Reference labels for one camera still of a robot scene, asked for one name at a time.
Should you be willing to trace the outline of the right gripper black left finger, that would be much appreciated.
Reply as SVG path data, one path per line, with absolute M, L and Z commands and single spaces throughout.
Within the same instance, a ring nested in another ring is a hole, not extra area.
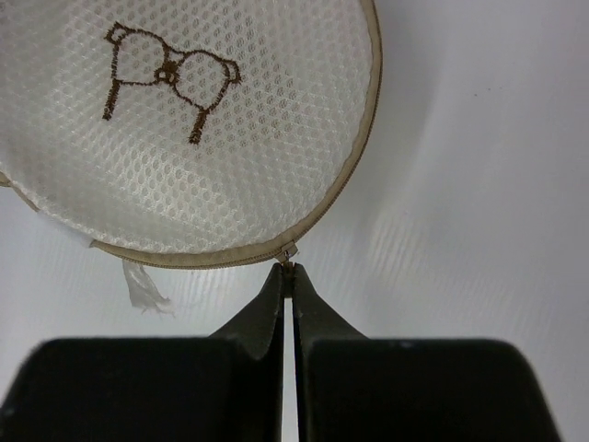
M 5 441 L 278 441 L 283 267 L 207 337 L 39 345 L 1 406 Z

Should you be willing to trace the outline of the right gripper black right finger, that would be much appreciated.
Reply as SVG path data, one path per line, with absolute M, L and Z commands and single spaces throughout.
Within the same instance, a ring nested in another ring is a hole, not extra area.
M 510 343 L 369 338 L 291 276 L 303 441 L 556 441 L 536 375 Z

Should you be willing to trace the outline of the beige round mesh laundry bag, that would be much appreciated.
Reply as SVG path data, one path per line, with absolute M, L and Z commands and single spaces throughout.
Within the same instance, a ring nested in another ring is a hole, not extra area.
M 5 1 L 1 183 L 147 267 L 288 262 L 367 145 L 382 79 L 371 1 Z

